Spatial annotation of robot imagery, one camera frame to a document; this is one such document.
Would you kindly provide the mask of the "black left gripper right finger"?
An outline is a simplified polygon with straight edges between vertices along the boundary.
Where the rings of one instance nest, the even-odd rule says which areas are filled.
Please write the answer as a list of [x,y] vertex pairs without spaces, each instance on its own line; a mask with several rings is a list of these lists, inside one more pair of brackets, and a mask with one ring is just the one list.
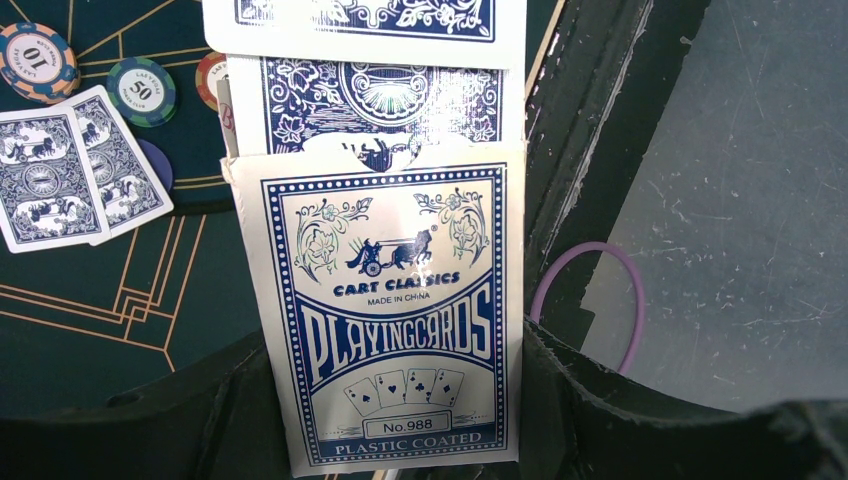
[[732,413],[638,384],[533,322],[523,334],[525,479],[843,479],[847,405]]

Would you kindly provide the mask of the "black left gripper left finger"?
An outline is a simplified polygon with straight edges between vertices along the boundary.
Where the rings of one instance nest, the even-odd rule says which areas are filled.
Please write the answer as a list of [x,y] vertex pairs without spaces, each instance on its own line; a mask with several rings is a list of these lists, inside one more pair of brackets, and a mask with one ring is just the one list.
[[4,479],[288,479],[261,332],[112,397],[1,421]]

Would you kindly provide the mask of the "blue backed playing card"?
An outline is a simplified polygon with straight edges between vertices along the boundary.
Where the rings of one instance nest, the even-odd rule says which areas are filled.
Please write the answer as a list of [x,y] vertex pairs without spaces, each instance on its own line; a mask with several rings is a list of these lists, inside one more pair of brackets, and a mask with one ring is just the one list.
[[173,210],[163,183],[106,89],[97,85],[60,103],[73,110],[104,208],[109,235],[98,246]]
[[524,1],[205,1],[216,51],[402,65],[520,69]]
[[1,231],[12,253],[94,244],[109,237],[72,109],[1,114]]

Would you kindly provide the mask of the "blue playing card deck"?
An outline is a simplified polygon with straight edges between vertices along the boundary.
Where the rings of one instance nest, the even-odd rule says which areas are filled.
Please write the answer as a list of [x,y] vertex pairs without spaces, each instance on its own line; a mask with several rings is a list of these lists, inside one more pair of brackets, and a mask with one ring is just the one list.
[[498,70],[232,56],[225,160],[291,472],[519,454],[524,147]]

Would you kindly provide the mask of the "green blue poker chip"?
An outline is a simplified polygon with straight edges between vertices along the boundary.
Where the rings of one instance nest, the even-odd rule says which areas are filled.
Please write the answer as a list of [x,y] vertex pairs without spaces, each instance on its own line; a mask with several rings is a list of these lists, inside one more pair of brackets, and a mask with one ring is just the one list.
[[107,76],[107,92],[118,112],[136,126],[164,125],[176,112],[173,78],[146,57],[129,57],[116,63]]

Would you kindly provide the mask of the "orange poker chip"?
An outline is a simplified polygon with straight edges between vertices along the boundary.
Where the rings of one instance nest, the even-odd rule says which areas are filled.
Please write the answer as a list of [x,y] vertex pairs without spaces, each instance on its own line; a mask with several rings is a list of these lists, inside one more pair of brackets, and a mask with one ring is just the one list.
[[218,111],[217,82],[226,80],[227,58],[220,52],[210,52],[197,65],[195,71],[196,92],[203,103],[214,111]]

